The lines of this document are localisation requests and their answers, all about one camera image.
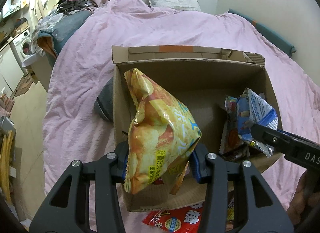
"washing machine door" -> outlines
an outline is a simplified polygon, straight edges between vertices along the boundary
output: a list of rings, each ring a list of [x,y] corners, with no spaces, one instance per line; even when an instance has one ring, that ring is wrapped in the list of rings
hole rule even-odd
[[[29,38],[28,39],[24,39],[21,42],[20,53],[21,53],[23,58],[25,58],[26,56],[32,54],[32,52],[31,52],[31,39],[29,39]]]

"human hand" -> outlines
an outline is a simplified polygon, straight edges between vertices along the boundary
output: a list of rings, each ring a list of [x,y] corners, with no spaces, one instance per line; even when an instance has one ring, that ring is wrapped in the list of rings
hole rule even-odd
[[[303,197],[303,190],[306,186],[306,174],[305,171],[299,179],[296,192],[293,196],[293,199],[290,203],[290,207],[287,209],[287,214],[293,225],[297,225],[301,220],[301,213],[304,211],[306,204],[310,207],[315,207],[320,201],[320,192],[313,193],[306,201]]]

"white pillow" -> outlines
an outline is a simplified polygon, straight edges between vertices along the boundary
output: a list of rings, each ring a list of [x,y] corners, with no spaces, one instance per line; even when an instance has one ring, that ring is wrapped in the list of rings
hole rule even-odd
[[[149,0],[150,7],[201,11],[197,0]]]

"pink bed sheet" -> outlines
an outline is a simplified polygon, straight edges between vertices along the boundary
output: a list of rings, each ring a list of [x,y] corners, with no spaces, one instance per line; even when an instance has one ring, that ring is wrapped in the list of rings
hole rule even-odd
[[[73,34],[53,68],[43,125],[46,193],[71,161],[97,160],[115,147],[112,124],[93,111],[96,97],[113,76],[112,45],[194,45],[262,54],[283,129],[320,143],[320,88],[248,21],[228,13],[209,15],[149,8],[142,0],[111,0]],[[264,172],[285,208],[303,172],[283,157]],[[150,232],[141,223],[146,213],[127,212],[118,193],[126,231]]]

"torn cardboard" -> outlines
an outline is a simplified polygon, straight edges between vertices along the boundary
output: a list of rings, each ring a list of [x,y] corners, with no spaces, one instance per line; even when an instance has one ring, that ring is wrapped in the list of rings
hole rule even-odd
[[[211,152],[219,152],[226,121],[226,113],[220,106],[224,104],[226,94],[238,97],[246,87],[265,94],[267,102],[277,112],[281,129],[275,93],[264,68],[264,58],[259,54],[195,46],[113,46],[112,58],[115,64],[113,115],[116,144],[126,140],[136,113],[124,80],[124,73],[132,68],[142,71],[189,108],[202,131],[200,142]],[[263,172],[279,157],[279,154],[269,159],[257,156],[255,166]],[[206,185],[199,185],[189,173],[176,195],[167,193],[169,191],[166,185],[149,185],[135,195],[123,191],[124,202],[129,211],[181,208],[203,201]]]

